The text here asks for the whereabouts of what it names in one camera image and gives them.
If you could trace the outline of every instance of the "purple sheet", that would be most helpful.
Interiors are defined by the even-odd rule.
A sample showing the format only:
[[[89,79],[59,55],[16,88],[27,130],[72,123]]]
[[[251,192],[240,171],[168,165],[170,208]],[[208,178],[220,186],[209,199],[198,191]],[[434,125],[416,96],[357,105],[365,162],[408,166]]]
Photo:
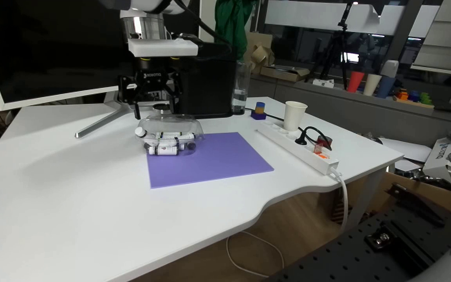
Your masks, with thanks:
[[[238,132],[204,138],[192,155],[147,155],[151,188],[274,171]]]

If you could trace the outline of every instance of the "white cup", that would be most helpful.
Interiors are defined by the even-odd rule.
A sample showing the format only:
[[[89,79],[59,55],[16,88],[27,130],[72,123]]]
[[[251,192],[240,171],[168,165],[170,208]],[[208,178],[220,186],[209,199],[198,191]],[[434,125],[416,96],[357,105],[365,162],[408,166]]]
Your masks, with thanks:
[[[287,101],[285,104],[285,123],[283,128],[287,131],[295,131],[299,128],[307,105],[295,101]]]
[[[366,79],[365,90],[363,91],[363,95],[365,96],[373,96],[373,92],[377,88],[379,81],[381,80],[381,75],[369,74]]]

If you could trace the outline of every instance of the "monitor screen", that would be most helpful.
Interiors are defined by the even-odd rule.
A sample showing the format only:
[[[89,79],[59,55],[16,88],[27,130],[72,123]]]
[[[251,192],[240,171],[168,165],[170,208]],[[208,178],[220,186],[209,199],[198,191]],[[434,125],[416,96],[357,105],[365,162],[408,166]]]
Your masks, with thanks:
[[[4,104],[116,86],[132,75],[121,27],[98,0],[0,0]]]

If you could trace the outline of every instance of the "red cup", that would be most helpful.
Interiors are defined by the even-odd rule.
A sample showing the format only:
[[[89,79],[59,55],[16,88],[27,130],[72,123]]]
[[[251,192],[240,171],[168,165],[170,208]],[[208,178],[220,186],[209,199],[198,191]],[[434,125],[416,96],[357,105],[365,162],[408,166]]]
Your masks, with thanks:
[[[358,89],[361,79],[363,79],[365,73],[359,71],[353,71],[351,73],[351,79],[349,79],[349,85],[347,86],[347,91],[350,93],[355,93]]]

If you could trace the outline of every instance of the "white power strip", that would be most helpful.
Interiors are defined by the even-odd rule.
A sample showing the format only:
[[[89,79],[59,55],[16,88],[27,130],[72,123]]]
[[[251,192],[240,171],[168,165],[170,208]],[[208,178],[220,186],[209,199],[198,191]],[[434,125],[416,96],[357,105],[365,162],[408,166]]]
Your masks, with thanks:
[[[270,121],[260,122],[257,130],[324,175],[332,173],[330,169],[337,168],[339,165],[339,161],[331,157],[331,151],[327,148],[323,148],[322,153],[317,155],[313,153],[314,145],[308,144],[304,146],[295,143],[295,139],[299,136],[290,134]]]

